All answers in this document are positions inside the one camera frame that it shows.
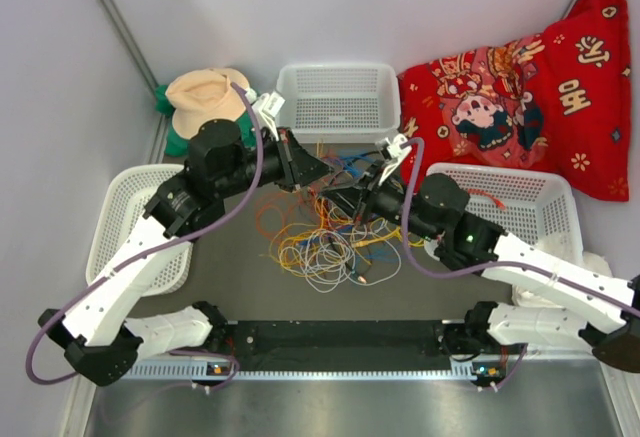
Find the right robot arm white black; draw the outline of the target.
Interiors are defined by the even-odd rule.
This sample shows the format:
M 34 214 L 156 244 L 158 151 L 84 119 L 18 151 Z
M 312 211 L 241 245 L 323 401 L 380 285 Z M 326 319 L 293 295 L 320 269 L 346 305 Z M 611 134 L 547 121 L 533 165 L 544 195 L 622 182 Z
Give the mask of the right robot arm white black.
M 451 177 L 427 176 L 420 190 L 370 170 L 322 197 L 355 221 L 375 214 L 433 246 L 442 278 L 475 274 L 550 301 L 542 308 L 480 302 L 465 316 L 469 345 L 534 345 L 590 352 L 617 370 L 639 370 L 639 284 L 583 268 L 540 250 L 502 226 L 468 211 L 470 200 Z

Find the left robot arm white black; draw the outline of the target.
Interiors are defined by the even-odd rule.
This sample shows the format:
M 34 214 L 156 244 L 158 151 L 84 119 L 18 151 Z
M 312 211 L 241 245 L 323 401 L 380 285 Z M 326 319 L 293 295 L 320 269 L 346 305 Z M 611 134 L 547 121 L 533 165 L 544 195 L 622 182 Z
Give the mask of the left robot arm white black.
M 249 200 L 268 184 L 295 192 L 331 171 L 288 128 L 258 133 L 255 149 L 249 149 L 236 123 L 205 123 L 189 143 L 183 169 L 158 186 L 101 276 L 65 307 L 43 312 L 38 335 L 55 342 L 74 371 L 97 386 L 172 351 L 220 351 L 227 321 L 212 304 L 196 302 L 148 318 L 130 312 L 174 258 L 235 216 L 226 211 L 226 199 Z

